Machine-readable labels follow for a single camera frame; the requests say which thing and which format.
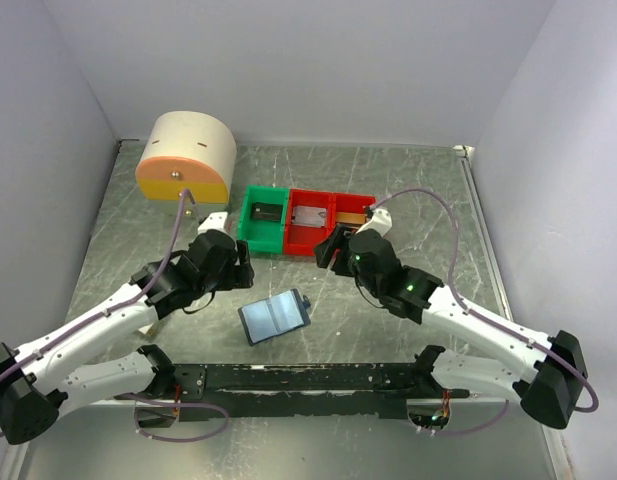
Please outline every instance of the white enclosure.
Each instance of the white enclosure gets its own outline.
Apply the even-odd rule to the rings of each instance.
[[[515,320],[575,333],[599,389],[578,478],[617,478],[617,1],[0,0],[0,341],[62,323],[116,141],[173,110],[476,146]]]

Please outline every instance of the scratched metal surface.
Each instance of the scratched metal surface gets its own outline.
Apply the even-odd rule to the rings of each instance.
[[[134,170],[144,144],[124,142],[93,231],[68,320],[92,308],[142,265],[163,256],[173,218],[149,205]],[[231,191],[234,233],[249,184],[372,194],[378,198],[408,186],[427,186],[453,207],[461,228],[457,284],[469,299],[493,311],[497,302],[486,256],[452,149],[356,147],[240,147]],[[393,228],[387,238],[405,264],[445,277],[450,228],[442,209],[422,195],[387,204]],[[193,222],[178,247],[194,238]],[[175,313],[146,339],[130,335],[94,361],[114,359],[156,342],[174,362],[390,362],[410,361],[428,344],[478,353],[449,334],[392,317],[368,305],[349,278],[320,270],[307,257],[253,255],[255,286],[226,292],[196,315]],[[242,305],[298,288],[313,303],[312,325],[248,346],[237,315]]]
[[[483,423],[500,409],[500,404],[457,403],[453,428]],[[183,423],[169,434],[202,435],[218,422]],[[541,426],[517,406],[496,426],[470,438],[431,439],[416,435],[406,421],[369,415],[239,418],[220,436],[192,444],[151,442],[136,435],[132,425],[129,407],[78,410],[30,442],[19,479],[555,478]]]
[[[123,145],[68,319],[98,304],[143,264],[162,256],[172,218],[153,210],[137,189],[134,169],[142,149],[139,143]],[[469,196],[452,150],[242,147],[232,189],[233,219],[238,217],[248,184],[378,197],[410,185],[433,188],[452,204],[459,218],[460,290],[497,310]],[[402,260],[442,276],[450,255],[450,235],[441,209],[419,196],[396,199],[388,207],[395,222],[389,238]],[[178,246],[185,246],[193,235],[194,226],[185,225]],[[175,314],[154,338],[134,334],[120,339],[94,361],[128,354],[147,342],[158,343],[175,362],[406,361],[427,344],[476,353],[447,334],[370,307],[350,279],[317,269],[311,259],[257,256],[253,265],[254,288],[222,293],[197,315]],[[249,347],[237,308],[293,287],[311,298],[312,325]],[[491,403],[457,404],[452,428],[479,424],[500,408]],[[405,421],[333,416],[235,419],[216,438],[173,445],[136,435],[131,408],[92,406],[62,419],[31,442],[19,478],[554,478],[538,424],[517,407],[511,410],[496,426],[470,439],[431,440],[415,435]],[[181,424],[174,431],[159,433],[195,436],[213,426],[213,421]]]

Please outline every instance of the green container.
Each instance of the green container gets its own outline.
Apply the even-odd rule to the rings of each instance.
[[[284,244],[284,227],[286,210],[288,209],[287,188],[259,187],[249,185],[244,198],[244,205],[239,216],[237,238],[246,240],[248,248],[253,252],[281,253]],[[250,218],[253,203],[271,203],[283,205],[281,221],[253,220]]]

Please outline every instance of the cream cylinder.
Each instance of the cream cylinder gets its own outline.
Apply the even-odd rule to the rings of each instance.
[[[179,192],[188,188],[207,214],[228,205],[236,157],[235,139],[222,122],[199,112],[169,112],[155,122],[135,176],[162,210],[175,213]]]

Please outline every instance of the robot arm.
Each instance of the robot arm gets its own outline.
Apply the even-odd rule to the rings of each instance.
[[[248,246],[225,233],[226,217],[212,214],[188,250],[174,252],[155,281],[161,261],[144,266],[101,304],[54,332],[16,350],[0,344],[0,374],[31,355],[36,357],[0,382],[0,427],[9,443],[29,441],[59,417],[98,400],[129,392],[163,395],[172,385],[174,366],[154,345],[122,359],[83,364],[116,339],[207,293],[253,285]],[[47,348],[62,336],[67,337]]]
[[[357,232],[338,225],[315,248],[317,265],[327,268],[334,256],[331,269],[335,274],[353,277],[358,287],[365,287],[391,314],[444,330],[496,359],[458,356],[435,347],[441,353],[432,376],[444,389],[461,388],[518,401],[540,423],[565,428],[583,385],[545,351],[558,355],[586,378],[579,341],[564,331],[550,337],[512,324],[463,298],[458,302],[441,279],[401,264],[390,242],[382,238],[386,229],[375,218],[378,214],[384,219],[387,212],[375,210]],[[489,323],[475,314],[487,316]]]

